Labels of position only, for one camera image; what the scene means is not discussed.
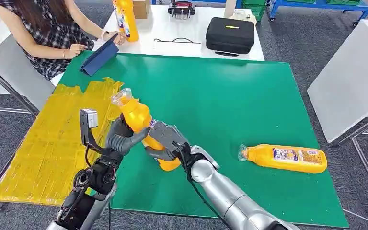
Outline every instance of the green bin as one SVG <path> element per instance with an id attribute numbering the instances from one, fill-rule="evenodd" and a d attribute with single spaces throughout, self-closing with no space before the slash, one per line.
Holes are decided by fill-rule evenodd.
<path id="1" fill-rule="evenodd" d="M 243 8 L 250 9 L 252 11 L 252 14 L 254 17 L 256 17 L 256 20 L 259 22 L 264 14 L 264 11 L 266 9 L 266 6 L 261 5 L 253 5 L 253 4 L 244 4 Z"/>
<path id="2" fill-rule="evenodd" d="M 303 3 L 315 3 L 315 0 L 286 0 L 286 1 L 303 2 Z"/>
<path id="3" fill-rule="evenodd" d="M 243 5 L 265 6 L 266 0 L 243 0 Z"/>
<path id="4" fill-rule="evenodd" d="M 354 5 L 357 6 L 360 3 L 360 0 L 326 0 L 327 4 L 336 4 L 336 5 Z"/>

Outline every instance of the cable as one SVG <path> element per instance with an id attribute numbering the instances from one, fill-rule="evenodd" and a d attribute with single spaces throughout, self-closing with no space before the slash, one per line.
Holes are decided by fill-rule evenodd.
<path id="1" fill-rule="evenodd" d="M 87 165 L 91 167 L 90 162 L 88 161 L 88 150 L 89 150 L 89 144 L 87 144 L 87 148 L 85 149 L 85 162 L 87 162 Z"/>
<path id="2" fill-rule="evenodd" d="M 361 215 L 358 215 L 358 214 L 353 213 L 353 212 L 351 212 L 351 211 L 349 211 L 349 210 L 346 210 L 346 209 L 344 209 L 344 211 L 345 211 L 345 212 L 347 212 L 347 213 L 350 213 L 350 214 L 352 214 L 352 215 L 355 215 L 355 216 L 357 216 L 357 217 L 359 217 L 359 218 L 362 218 L 362 219 L 364 219 L 364 220 L 367 220 L 367 221 L 368 221 L 368 219 L 367 219 L 367 218 L 365 218 L 365 217 L 363 217 L 363 216 L 361 216 Z"/>
<path id="3" fill-rule="evenodd" d="M 178 37 L 178 38 L 174 39 L 172 42 L 175 42 L 175 40 L 178 40 L 178 39 L 184 39 L 184 40 L 187 40 L 187 41 L 189 41 L 191 43 L 194 43 L 193 41 L 191 41 L 190 39 L 185 38 L 185 37 Z"/>
<path id="4" fill-rule="evenodd" d="M 111 230 L 111 203 L 108 202 L 109 208 L 109 230 Z"/>
<path id="5" fill-rule="evenodd" d="M 155 39 L 154 39 L 154 41 L 157 41 L 157 42 L 176 42 L 175 40 L 178 40 L 178 39 L 184 39 L 184 40 L 189 41 L 190 43 L 195 43 L 195 42 L 193 42 L 193 41 L 191 41 L 190 39 L 185 38 L 185 37 L 178 37 L 178 38 L 176 38 L 176 39 L 174 39 L 174 40 L 172 40 L 172 41 L 163 41 L 163 40 L 160 40 L 160 39 L 158 39 L 158 38 L 155 38 Z"/>
<path id="6" fill-rule="evenodd" d="M 201 200 L 204 202 L 204 204 L 206 204 L 208 206 L 209 209 L 211 209 L 211 211 L 229 228 L 229 224 L 220 216 L 220 214 L 205 200 L 205 198 L 202 196 L 202 194 L 199 192 L 198 188 L 195 186 L 194 182 L 193 182 L 193 179 L 191 177 L 191 174 L 187 168 L 187 162 L 185 161 L 185 158 L 184 158 L 184 154 L 183 152 L 181 151 L 180 147 L 177 145 L 176 142 L 173 142 L 172 143 L 174 146 L 177 147 L 178 151 L 180 152 L 180 155 L 181 155 L 181 159 L 183 161 L 183 165 L 184 165 L 184 169 L 185 169 L 185 172 L 187 174 L 187 180 L 190 182 L 190 184 L 193 186 L 195 192 L 198 194 L 198 196 L 201 198 Z"/>

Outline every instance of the gray carpet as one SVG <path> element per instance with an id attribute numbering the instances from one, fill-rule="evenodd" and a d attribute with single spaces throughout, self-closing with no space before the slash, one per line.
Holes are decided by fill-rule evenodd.
<path id="1" fill-rule="evenodd" d="M 87 3 L 87 0 L 76 2 L 79 2 L 82 11 L 100 26 L 105 25 L 106 19 L 112 12 L 110 4 L 99 3 L 99 0 L 94 4 Z M 274 22 L 270 22 L 265 15 L 257 29 L 266 60 L 291 64 L 318 141 L 327 153 L 328 169 L 342 206 L 368 217 L 368 177 L 353 144 L 348 142 L 342 147 L 333 147 L 326 143 L 306 93 L 315 77 L 352 32 L 351 24 L 358 16 L 357 12 L 342 14 L 340 11 L 333 10 L 280 7 Z M 11 107 L 20 106 L 11 98 L 0 97 L 0 103 L 2 102 L 12 105 Z M 2 162 L 5 162 L 5 159 L 15 151 L 32 120 L 31 115 L 0 113 L 0 167 Z M 12 136 L 10 140 L 4 139 L 3 134 L 8 133 Z M 368 137 L 360 137 L 359 142 L 368 156 Z M 0 230 L 45 229 L 56 211 L 56 207 L 7 204 L 6 211 L 0 213 Z M 184 218 L 116 210 L 112 210 L 111 215 L 112 229 L 227 229 L 217 219 Z M 349 214 L 346 216 L 351 229 L 368 230 L 368 222 Z M 106 212 L 93 229 L 107 229 L 107 218 Z"/>

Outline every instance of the bottle label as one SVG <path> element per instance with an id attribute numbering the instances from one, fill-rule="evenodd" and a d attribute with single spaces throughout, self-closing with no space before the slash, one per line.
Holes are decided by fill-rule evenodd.
<path id="1" fill-rule="evenodd" d="M 150 127 L 153 128 L 154 125 L 156 124 L 156 122 L 158 122 L 158 120 L 152 118 L 151 121 L 150 121 Z"/>
<path id="2" fill-rule="evenodd" d="M 115 9 L 115 14 L 116 14 L 116 20 L 118 21 L 118 26 L 119 28 L 123 28 L 123 18 L 115 4 L 114 4 L 114 9 Z"/>
<path id="3" fill-rule="evenodd" d="M 123 29 L 125 30 L 125 35 L 127 38 L 130 38 L 130 28 L 129 28 L 129 24 L 127 23 L 128 22 L 128 18 L 126 17 L 125 14 L 123 14 L 122 12 L 122 22 L 123 22 Z"/>
<path id="4" fill-rule="evenodd" d="M 273 157 L 276 161 L 290 161 L 295 163 L 303 161 L 311 164 L 321 164 L 321 157 L 315 150 L 299 150 L 296 153 L 293 149 L 273 148 Z"/>

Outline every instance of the blue tablet case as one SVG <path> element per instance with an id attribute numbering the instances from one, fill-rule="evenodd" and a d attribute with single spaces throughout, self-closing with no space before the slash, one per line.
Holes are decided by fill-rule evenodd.
<path id="1" fill-rule="evenodd" d="M 89 56 L 81 66 L 80 72 L 89 76 L 94 75 L 109 59 L 115 56 L 119 49 L 114 40 L 118 36 L 115 34 L 111 39 L 105 42 L 97 51 Z"/>

